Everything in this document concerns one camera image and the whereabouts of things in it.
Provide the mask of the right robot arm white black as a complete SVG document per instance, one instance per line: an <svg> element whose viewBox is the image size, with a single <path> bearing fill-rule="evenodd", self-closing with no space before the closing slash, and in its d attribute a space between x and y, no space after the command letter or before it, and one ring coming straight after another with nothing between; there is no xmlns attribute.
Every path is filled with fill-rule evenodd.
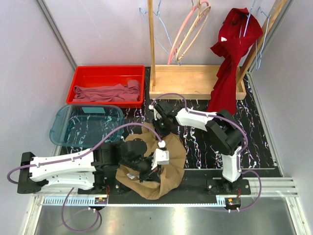
<svg viewBox="0 0 313 235"><path fill-rule="evenodd" d="M210 194L239 194L242 180L239 158L245 148L246 135L227 110L201 112L182 106L173 106L165 101L149 105L154 113L153 126L165 137L174 126L189 126L205 131L209 143L220 153L223 163L222 178L207 183Z"/></svg>

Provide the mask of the tan brown garment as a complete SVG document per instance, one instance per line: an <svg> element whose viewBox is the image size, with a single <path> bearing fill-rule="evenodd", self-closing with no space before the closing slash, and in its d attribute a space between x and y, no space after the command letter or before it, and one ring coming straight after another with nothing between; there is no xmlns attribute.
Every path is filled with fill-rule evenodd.
<svg viewBox="0 0 313 235"><path fill-rule="evenodd" d="M169 164L161 166L160 183L148 181L141 183L139 173L125 166L119 167L116 171L117 181L148 200L157 200L177 188L184 176L186 150L180 138L176 134L170 133L163 140L169 151L170 161Z"/></svg>

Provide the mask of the red pleated skirt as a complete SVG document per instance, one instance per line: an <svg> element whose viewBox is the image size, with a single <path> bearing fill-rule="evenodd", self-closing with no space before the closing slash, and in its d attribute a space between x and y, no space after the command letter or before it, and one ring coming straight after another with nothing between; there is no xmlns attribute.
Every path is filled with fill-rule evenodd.
<svg viewBox="0 0 313 235"><path fill-rule="evenodd" d="M211 92L208 112L228 110L232 115L236 113L236 74L238 64L249 48L263 34L257 19L251 15L246 36L244 33L249 11L247 8L232 8L218 34L218 41L211 50L219 57L223 57L218 72L217 82Z"/></svg>

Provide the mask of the light blue wire hanger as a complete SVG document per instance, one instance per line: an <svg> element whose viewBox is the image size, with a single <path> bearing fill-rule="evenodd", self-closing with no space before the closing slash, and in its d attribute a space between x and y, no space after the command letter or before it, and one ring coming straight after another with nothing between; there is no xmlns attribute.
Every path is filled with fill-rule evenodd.
<svg viewBox="0 0 313 235"><path fill-rule="evenodd" d="M254 8L254 6L255 6L255 3L256 3L256 0L253 1L253 4L252 4L252 6L251 6L251 8L250 8L250 10L249 10L249 14L248 14L248 16L247 16L246 25L245 25L245 28L244 28L244 33L243 33L243 35L241 35L240 37L245 37L245 36L246 36L246 32L247 32L249 20L250 20L250 17L251 17L252 10L253 10L253 8Z"/></svg>

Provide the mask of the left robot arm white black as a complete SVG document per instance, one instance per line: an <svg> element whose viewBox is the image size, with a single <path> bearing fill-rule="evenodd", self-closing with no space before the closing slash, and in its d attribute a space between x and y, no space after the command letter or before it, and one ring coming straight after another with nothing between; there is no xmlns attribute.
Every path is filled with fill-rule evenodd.
<svg viewBox="0 0 313 235"><path fill-rule="evenodd" d="M100 194L115 182L121 166L138 172L140 182L160 182L160 166L169 163L164 144L158 143L151 153L141 139L105 142L95 150L47 158L25 152L17 192L31 194L50 188L76 188L79 194Z"/></svg>

